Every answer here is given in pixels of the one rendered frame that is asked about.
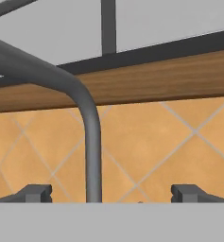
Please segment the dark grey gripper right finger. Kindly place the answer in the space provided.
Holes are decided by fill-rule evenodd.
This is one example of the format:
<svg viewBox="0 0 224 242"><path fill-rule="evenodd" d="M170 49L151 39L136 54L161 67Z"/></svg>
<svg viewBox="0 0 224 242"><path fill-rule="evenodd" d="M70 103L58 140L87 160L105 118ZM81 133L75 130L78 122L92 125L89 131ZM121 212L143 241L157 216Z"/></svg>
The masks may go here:
<svg viewBox="0 0 224 242"><path fill-rule="evenodd" d="M206 193L195 184L172 184L171 185L172 202L188 203L224 203L224 198Z"/></svg>

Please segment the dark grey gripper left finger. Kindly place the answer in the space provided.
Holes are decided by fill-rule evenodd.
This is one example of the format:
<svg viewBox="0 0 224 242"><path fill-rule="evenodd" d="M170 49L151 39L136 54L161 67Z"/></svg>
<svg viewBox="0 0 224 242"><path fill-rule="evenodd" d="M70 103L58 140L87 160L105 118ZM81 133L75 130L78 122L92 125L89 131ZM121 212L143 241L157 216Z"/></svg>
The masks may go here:
<svg viewBox="0 0 224 242"><path fill-rule="evenodd" d="M52 185L51 184L28 184L19 192L0 198L0 202L51 202Z"/></svg>

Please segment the grey curved tap spout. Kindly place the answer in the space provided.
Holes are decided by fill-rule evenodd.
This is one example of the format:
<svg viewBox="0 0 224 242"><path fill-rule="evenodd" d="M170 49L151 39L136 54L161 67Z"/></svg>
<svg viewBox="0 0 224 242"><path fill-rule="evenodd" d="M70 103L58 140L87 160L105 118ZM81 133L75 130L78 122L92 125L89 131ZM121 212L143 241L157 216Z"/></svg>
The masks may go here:
<svg viewBox="0 0 224 242"><path fill-rule="evenodd" d="M0 88L35 84L68 95L78 106L85 128L86 201L102 201L101 127L95 102L75 76L0 40Z"/></svg>

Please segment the brown wooden window sill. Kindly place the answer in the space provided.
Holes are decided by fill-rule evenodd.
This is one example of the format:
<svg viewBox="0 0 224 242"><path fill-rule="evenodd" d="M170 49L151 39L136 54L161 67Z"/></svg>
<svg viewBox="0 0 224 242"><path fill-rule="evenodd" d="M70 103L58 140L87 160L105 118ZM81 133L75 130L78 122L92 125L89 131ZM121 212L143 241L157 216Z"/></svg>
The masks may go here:
<svg viewBox="0 0 224 242"><path fill-rule="evenodd" d="M224 96L224 50L79 76L95 104L113 105ZM0 88L0 112L74 108L65 94L26 84Z"/></svg>

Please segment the dark framed window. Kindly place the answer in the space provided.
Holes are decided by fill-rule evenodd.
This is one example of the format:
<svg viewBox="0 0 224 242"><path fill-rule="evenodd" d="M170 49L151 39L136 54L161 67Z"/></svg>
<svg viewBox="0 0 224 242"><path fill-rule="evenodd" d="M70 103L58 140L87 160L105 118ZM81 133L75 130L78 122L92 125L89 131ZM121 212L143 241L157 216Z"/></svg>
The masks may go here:
<svg viewBox="0 0 224 242"><path fill-rule="evenodd" d="M84 88L76 74L224 51L222 30L119 53L115 13L115 0L101 0L102 56L99 58L54 66L0 41L0 88L35 84L68 93Z"/></svg>

